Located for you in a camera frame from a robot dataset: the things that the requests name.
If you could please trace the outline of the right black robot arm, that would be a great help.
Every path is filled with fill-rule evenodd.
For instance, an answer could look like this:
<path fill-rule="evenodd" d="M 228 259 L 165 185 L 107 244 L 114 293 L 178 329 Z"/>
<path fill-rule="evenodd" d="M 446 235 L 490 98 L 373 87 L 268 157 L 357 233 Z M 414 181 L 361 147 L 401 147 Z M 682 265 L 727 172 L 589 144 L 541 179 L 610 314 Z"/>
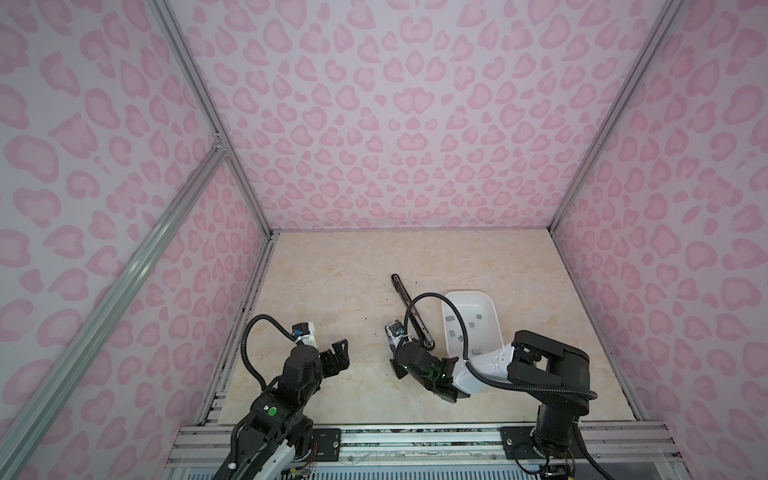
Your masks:
<path fill-rule="evenodd" d="M 536 424 L 523 448 L 549 459 L 576 452 L 587 457 L 580 418 L 597 398 L 590 388 L 590 358 L 576 347 L 528 330 L 515 334 L 511 344 L 472 359 L 438 358 L 411 339 L 395 322 L 386 328 L 399 379 L 414 378 L 427 391 L 455 403 L 486 387 L 526 393 L 540 402 Z"/>

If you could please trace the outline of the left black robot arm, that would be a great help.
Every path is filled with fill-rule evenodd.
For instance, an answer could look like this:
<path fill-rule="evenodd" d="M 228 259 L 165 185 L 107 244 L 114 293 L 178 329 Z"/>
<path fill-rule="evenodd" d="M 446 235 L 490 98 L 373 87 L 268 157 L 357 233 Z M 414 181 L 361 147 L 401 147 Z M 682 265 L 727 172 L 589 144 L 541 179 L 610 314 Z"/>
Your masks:
<path fill-rule="evenodd" d="M 324 379 L 350 365 L 348 341 L 324 352 L 295 346 L 282 374 L 267 385 L 233 428 L 230 450 L 216 479 L 276 479 L 290 463 L 309 457 L 314 423 L 304 414 Z"/>

